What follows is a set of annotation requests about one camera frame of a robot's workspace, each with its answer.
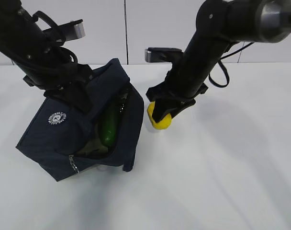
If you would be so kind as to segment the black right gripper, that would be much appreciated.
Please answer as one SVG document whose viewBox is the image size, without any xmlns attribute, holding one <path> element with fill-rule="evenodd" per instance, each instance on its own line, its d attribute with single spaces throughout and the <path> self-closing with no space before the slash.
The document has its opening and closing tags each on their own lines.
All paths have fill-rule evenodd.
<svg viewBox="0 0 291 230">
<path fill-rule="evenodd" d="M 178 92 L 170 89 L 167 85 L 167 79 L 170 76 L 170 71 L 166 73 L 166 77 L 160 84 L 148 88 L 146 96 L 150 102 L 155 101 L 152 118 L 154 121 L 162 121 L 168 114 L 171 117 L 176 117 L 179 113 L 185 109 L 194 106 L 195 98 L 200 94 L 205 94 L 207 91 L 207 85 L 202 83 L 200 88 L 192 97 L 183 96 Z"/>
</svg>

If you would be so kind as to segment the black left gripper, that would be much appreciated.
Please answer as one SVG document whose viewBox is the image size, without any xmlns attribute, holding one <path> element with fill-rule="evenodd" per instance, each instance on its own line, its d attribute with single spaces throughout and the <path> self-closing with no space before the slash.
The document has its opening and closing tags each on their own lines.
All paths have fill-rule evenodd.
<svg viewBox="0 0 291 230">
<path fill-rule="evenodd" d="M 30 87 L 44 91 L 46 98 L 65 98 L 69 105 L 80 111 L 90 111 L 92 102 L 86 92 L 86 86 L 92 79 L 89 65 L 77 64 L 77 67 L 66 73 L 55 76 L 44 76 L 41 83 L 26 75 L 23 80 Z"/>
</svg>

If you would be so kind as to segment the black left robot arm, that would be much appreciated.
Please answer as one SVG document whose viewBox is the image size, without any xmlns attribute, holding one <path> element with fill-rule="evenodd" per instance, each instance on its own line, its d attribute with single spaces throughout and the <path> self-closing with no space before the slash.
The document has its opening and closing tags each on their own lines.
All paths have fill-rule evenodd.
<svg viewBox="0 0 291 230">
<path fill-rule="evenodd" d="M 86 86 L 92 70 L 63 47 L 84 36 L 82 19 L 58 25 L 42 11 L 30 15 L 19 0 L 0 0 L 0 52 L 25 73 L 29 86 L 88 113 L 92 102 Z"/>
</svg>

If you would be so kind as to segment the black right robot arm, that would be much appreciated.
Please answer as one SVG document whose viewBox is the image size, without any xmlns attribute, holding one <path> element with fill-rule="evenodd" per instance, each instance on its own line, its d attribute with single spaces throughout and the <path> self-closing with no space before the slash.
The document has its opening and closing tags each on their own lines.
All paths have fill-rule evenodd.
<svg viewBox="0 0 291 230">
<path fill-rule="evenodd" d="M 148 63 L 169 62 L 164 81 L 148 89 L 152 118 L 175 117 L 207 91 L 205 80 L 222 56 L 240 42 L 278 43 L 291 34 L 291 0 L 207 0 L 196 16 L 196 30 L 185 50 L 149 47 Z"/>
</svg>

